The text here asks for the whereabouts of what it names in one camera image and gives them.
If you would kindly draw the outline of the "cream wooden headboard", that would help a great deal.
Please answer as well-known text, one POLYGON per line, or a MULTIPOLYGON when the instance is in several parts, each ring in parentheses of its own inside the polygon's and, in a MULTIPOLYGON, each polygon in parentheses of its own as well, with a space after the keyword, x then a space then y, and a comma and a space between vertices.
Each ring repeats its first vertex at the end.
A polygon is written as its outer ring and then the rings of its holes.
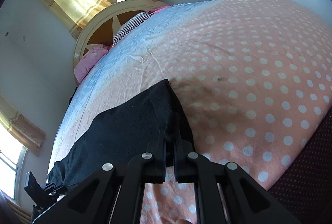
POLYGON ((115 3, 96 14, 80 32, 74 49, 75 67, 89 48, 95 44, 111 46, 113 36, 122 25, 136 14, 166 6, 166 3, 152 0, 125 0, 115 3))

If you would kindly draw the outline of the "beige side window curtain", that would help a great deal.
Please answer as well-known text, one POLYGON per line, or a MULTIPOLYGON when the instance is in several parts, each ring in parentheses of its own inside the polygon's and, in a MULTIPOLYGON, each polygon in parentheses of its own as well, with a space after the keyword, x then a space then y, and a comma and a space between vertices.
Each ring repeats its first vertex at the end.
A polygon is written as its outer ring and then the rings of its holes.
POLYGON ((1 96, 1 125, 35 156, 39 156, 46 133, 31 123, 1 96))

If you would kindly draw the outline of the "dark red dotted cloth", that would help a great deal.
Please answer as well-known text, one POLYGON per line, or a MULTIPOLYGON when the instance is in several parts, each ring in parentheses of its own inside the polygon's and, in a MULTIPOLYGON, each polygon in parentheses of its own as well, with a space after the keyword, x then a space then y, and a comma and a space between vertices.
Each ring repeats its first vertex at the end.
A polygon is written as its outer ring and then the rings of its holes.
POLYGON ((269 193, 300 223, 331 223, 331 186, 332 118, 328 111, 269 193))

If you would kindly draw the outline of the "black pants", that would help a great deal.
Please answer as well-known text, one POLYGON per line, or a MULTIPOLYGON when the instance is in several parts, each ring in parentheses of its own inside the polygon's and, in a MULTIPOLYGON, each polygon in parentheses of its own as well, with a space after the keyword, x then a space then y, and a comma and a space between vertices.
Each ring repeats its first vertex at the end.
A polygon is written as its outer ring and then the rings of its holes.
POLYGON ((54 163, 48 182, 74 189, 103 164, 128 163, 159 135, 173 142, 176 134, 194 143, 181 103, 165 79, 98 114, 67 155, 54 163))

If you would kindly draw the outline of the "side window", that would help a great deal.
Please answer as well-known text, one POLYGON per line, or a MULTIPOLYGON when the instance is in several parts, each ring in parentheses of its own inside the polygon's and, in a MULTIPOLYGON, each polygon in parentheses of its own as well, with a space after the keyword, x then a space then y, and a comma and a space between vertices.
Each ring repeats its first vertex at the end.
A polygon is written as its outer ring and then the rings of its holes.
POLYGON ((18 201, 18 185, 26 148, 3 125, 0 132, 1 190, 12 200, 18 201))

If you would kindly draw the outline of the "pink pillow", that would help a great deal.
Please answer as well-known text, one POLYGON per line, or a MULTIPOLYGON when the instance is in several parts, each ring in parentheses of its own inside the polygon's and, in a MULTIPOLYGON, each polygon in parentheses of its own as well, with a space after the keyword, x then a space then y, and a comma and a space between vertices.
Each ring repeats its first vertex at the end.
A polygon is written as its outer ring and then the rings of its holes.
POLYGON ((74 68, 74 76, 78 84, 81 84, 96 63, 109 52, 109 47, 103 44, 87 45, 88 52, 83 55, 74 68))

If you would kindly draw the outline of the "striped checked pillow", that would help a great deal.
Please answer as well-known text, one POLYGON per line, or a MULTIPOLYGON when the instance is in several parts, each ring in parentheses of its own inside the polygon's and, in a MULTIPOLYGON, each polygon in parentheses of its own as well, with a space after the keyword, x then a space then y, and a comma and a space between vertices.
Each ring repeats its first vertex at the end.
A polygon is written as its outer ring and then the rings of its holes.
POLYGON ((152 13, 149 13, 147 11, 140 12, 131 19, 129 19, 124 25, 120 27, 120 29, 116 32, 116 34, 113 36, 112 45, 116 46, 120 40, 122 40, 126 35, 128 35, 132 30, 134 30, 136 27, 141 25, 143 22, 148 20, 151 16, 153 16, 152 13))

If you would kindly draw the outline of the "pink blue polka-dot bedspread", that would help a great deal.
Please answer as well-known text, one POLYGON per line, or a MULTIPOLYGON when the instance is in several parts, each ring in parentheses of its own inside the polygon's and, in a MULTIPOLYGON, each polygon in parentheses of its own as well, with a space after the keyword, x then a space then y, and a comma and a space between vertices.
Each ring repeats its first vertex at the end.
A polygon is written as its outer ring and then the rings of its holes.
POLYGON ((269 190, 331 111, 331 27, 291 0, 212 0, 153 14, 78 86, 50 169, 101 112, 167 79, 199 154, 269 190))

